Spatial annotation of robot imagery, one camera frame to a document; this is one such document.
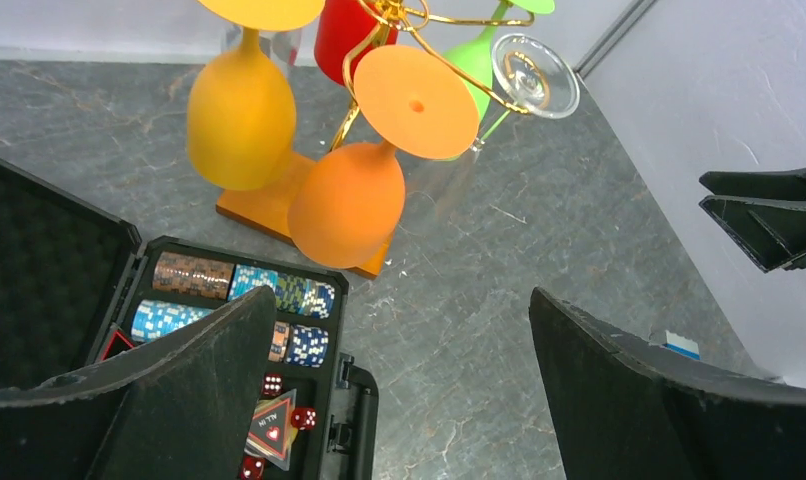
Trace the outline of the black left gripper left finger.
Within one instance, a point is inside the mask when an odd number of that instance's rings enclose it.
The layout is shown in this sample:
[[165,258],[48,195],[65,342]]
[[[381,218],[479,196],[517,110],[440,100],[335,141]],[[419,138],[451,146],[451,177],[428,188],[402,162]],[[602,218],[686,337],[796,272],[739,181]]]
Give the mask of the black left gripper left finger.
[[0,390],[0,479],[232,479],[276,320],[261,287],[38,387]]

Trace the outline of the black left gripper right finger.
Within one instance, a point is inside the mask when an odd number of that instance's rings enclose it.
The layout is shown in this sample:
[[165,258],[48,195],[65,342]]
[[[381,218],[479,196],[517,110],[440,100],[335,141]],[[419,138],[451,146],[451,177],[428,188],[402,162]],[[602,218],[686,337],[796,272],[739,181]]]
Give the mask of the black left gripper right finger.
[[542,288],[534,347],[570,479],[806,479],[806,389],[652,344]]

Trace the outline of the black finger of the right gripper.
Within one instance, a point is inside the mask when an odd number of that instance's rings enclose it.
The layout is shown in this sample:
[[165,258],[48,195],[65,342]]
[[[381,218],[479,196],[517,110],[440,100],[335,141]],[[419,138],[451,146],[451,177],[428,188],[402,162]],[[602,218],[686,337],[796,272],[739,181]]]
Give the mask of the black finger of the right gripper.
[[710,195],[699,206],[762,271],[806,269],[806,200]]
[[704,173],[699,182],[715,195],[806,200],[806,167],[788,171]]

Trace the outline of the orange wine glass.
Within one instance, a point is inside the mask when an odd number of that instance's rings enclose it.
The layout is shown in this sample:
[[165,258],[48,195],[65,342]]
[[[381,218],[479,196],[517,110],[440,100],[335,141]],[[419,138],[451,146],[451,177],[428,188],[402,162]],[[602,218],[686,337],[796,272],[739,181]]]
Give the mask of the orange wine glass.
[[338,269],[368,261],[401,218],[406,184],[396,152],[446,160],[462,154],[479,128],[463,80],[415,47],[388,45],[366,54],[353,89],[380,142],[349,143],[326,154],[287,214],[295,246],[312,261]]

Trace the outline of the clear wine glass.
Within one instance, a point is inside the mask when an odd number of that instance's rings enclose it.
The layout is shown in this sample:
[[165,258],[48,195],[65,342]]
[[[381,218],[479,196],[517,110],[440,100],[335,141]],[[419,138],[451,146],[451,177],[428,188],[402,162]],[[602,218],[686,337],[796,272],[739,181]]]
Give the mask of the clear wine glass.
[[[521,33],[500,37],[491,50],[491,70],[510,103],[528,114],[563,119],[579,106],[575,74],[558,54],[533,37]],[[402,229],[425,236],[451,219],[474,184],[485,141],[507,116],[501,114],[461,155],[414,163],[406,183]]]

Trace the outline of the yellow wine glass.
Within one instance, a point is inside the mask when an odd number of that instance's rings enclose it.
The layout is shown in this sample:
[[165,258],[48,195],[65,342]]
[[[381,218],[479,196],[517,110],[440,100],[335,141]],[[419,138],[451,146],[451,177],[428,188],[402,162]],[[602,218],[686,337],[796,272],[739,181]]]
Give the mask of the yellow wine glass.
[[277,179],[290,159],[296,104],[287,78],[262,51],[263,31],[311,23],[321,1],[206,1],[241,26],[239,44],[197,75],[187,103],[187,154],[196,171],[225,190],[255,190]]

